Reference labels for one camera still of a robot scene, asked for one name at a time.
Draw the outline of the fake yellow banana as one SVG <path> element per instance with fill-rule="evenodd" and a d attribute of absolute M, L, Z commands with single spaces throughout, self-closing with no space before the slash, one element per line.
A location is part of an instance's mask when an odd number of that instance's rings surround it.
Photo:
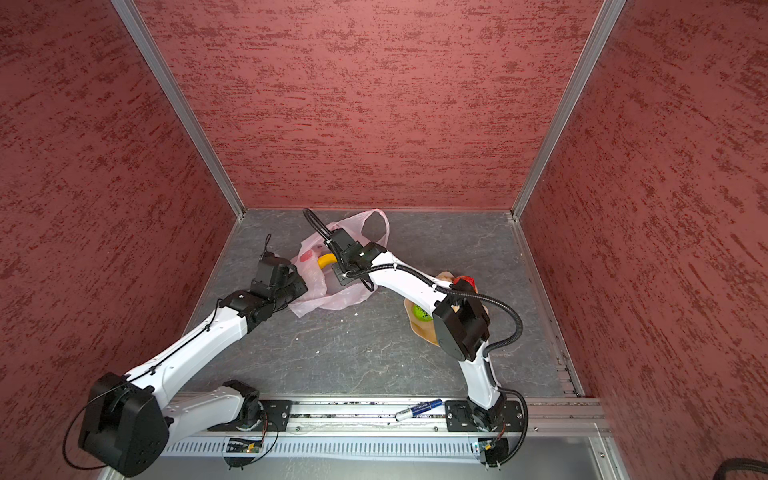
<path fill-rule="evenodd" d="M 324 254 L 317 259 L 317 264 L 320 269 L 324 269 L 330 265 L 338 262 L 336 256 L 332 253 Z"/>

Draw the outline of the fake red apple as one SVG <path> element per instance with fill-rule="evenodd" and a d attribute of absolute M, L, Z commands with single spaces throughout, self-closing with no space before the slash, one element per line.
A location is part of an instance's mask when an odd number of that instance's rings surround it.
<path fill-rule="evenodd" d="M 452 280 L 452 285 L 462 291 L 467 291 L 471 293 L 478 292 L 476 281 L 471 276 L 462 275 L 462 276 L 455 277 Z"/>

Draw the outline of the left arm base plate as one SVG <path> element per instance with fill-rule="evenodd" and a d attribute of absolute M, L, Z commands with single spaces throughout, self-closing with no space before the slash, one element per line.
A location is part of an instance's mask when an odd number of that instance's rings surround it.
<path fill-rule="evenodd" d="M 242 417 L 236 421 L 236 429 L 252 432 L 263 431 L 272 426 L 279 432 L 284 432 L 293 405 L 291 400 L 247 400 L 241 411 Z"/>

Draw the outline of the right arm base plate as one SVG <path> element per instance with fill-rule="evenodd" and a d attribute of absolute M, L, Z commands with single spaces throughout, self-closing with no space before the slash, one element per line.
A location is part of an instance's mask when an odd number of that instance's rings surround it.
<path fill-rule="evenodd" d="M 489 410 L 485 410 L 469 400 L 446 400 L 445 407 L 447 430 L 451 433 L 506 432 L 520 433 L 525 419 L 519 401 L 501 398 Z"/>

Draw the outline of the pink faceted plastic bowl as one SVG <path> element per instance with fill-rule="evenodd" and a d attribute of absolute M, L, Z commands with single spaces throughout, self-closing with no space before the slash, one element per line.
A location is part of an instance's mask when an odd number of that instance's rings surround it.
<path fill-rule="evenodd" d="M 450 282 L 452 284 L 452 280 L 455 277 L 458 277 L 458 276 L 454 276 L 450 272 L 444 271 L 444 272 L 441 272 L 437 276 L 437 279 L 443 280 L 443 281 L 448 281 L 448 282 Z M 433 319 L 432 319 L 432 322 L 419 322 L 419 321 L 415 320 L 413 318 L 412 313 L 411 313 L 411 308 L 412 308 L 413 304 L 415 304 L 415 303 L 413 303 L 412 301 L 410 301 L 408 299 L 404 300 L 405 312 L 406 312 L 406 314 L 408 316 L 408 319 L 409 319 L 409 322 L 410 322 L 410 326 L 411 326 L 411 330 L 413 331 L 414 334 L 416 334 L 417 336 L 419 336 L 423 340 L 427 341 L 428 343 L 430 343 L 432 345 L 435 345 L 435 346 L 438 346 L 439 343 L 438 343 L 438 340 L 437 340 L 436 330 L 435 330 L 435 325 L 434 325 Z"/>

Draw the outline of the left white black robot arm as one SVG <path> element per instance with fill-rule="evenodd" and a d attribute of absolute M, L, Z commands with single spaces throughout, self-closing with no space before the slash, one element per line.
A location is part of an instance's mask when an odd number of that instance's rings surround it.
<path fill-rule="evenodd" d="M 206 320 L 152 359 L 94 383 L 83 409 L 79 448 L 134 477 L 167 446 L 210 427 L 265 430 L 259 392 L 243 382 L 230 380 L 182 402 L 174 398 L 217 355 L 307 290 L 295 265 L 263 253 L 249 288 L 218 299 Z"/>

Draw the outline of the fake green fruit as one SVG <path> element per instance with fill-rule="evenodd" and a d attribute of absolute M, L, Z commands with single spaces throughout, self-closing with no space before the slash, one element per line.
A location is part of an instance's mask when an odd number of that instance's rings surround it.
<path fill-rule="evenodd" d="M 432 317 L 420 306 L 413 304 L 411 308 L 413 318 L 419 322 L 432 322 Z"/>

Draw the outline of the pink translucent plastic bag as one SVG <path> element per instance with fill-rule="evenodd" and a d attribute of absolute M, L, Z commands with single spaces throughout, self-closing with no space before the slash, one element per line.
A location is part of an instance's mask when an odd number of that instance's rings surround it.
<path fill-rule="evenodd" d="M 384 222 L 384 233 L 376 243 L 387 246 L 390 235 L 390 223 L 382 210 L 374 209 L 357 213 L 351 217 L 331 222 L 326 225 L 329 230 L 343 228 L 353 239 L 362 245 L 371 242 L 363 230 L 366 222 L 378 215 Z M 301 242 L 300 250 L 292 263 L 306 282 L 308 292 L 298 300 L 293 301 L 288 308 L 299 318 L 317 309 L 339 311 L 349 306 L 360 304 L 367 300 L 372 291 L 360 280 L 345 279 L 339 272 L 337 264 L 320 269 L 317 259 L 331 253 L 323 237 L 315 232 Z"/>

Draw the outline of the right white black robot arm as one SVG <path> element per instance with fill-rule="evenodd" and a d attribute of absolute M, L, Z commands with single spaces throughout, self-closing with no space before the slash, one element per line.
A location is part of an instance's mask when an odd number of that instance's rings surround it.
<path fill-rule="evenodd" d="M 327 229 L 321 236 L 343 277 L 390 289 L 432 318 L 438 346 L 459 362 L 472 422 L 481 431 L 500 429 L 506 397 L 485 355 L 490 318 L 472 285 L 429 276 L 375 242 L 361 244 L 342 228 Z"/>

